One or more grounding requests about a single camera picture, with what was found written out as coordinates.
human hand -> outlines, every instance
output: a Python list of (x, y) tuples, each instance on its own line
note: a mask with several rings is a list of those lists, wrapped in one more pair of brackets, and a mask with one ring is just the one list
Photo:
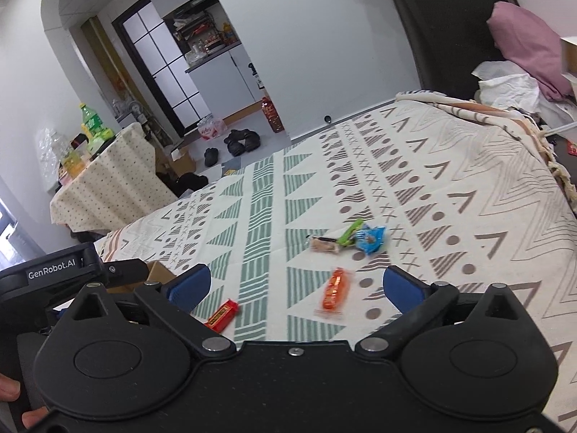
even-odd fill
[[(20, 397), (20, 383), (0, 374), (0, 401), (13, 402)], [(31, 428), (48, 415), (46, 407), (40, 407), (35, 411), (22, 414), (22, 423), (26, 428)]]

blue gripper pad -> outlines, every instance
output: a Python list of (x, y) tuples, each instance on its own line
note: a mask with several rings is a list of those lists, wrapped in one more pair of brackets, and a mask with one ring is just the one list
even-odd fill
[(204, 264), (197, 264), (160, 289), (178, 309), (190, 313), (207, 296), (211, 289), (211, 271)]
[(395, 307), (405, 314), (431, 294), (431, 287), (397, 266), (388, 266), (383, 274), (383, 291)]

polka dot tablecloth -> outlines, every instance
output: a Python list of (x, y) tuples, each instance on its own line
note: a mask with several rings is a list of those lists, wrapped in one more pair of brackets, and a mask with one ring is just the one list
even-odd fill
[(174, 202), (155, 174), (155, 150), (139, 123), (116, 140), (50, 201), (50, 216), (74, 232), (118, 229)]
[[(516, 124), (508, 126), (519, 138)], [(315, 253), (309, 235), (338, 237), (364, 219), (386, 226), (374, 255)], [(247, 340), (348, 340), (399, 317), (383, 291), (394, 264), (464, 293), (503, 282), (550, 344), (559, 381), (545, 413), (577, 420), (577, 220), (547, 166), (498, 126), (400, 101), (178, 200), (97, 243), (106, 261), (159, 260), (181, 274), (209, 266), (206, 321), (241, 306), (223, 332)], [(340, 314), (319, 313), (336, 267), (351, 272)]]

bed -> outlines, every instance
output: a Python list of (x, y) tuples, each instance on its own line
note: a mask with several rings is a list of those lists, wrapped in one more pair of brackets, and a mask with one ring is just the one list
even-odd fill
[[(539, 144), (490, 112), (399, 99), (112, 232), (100, 255), (159, 260), (175, 274), (206, 263), (212, 288), (194, 315), (239, 302), (224, 332), (238, 345), (356, 342), (399, 316), (383, 295), (390, 264), (462, 292), (507, 283), (558, 358), (545, 413), (572, 431), (577, 221)], [(359, 218), (387, 227), (381, 253), (308, 249), (308, 235), (338, 236)], [(342, 314), (326, 318), (316, 309), (336, 267), (354, 283)]]

pink cushion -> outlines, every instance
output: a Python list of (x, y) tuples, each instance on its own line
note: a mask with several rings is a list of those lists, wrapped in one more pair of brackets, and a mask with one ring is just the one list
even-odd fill
[(571, 84), (561, 75), (561, 42), (545, 21), (531, 11), (498, 1), (487, 21), (495, 45), (539, 82), (541, 92), (552, 101), (572, 94)]

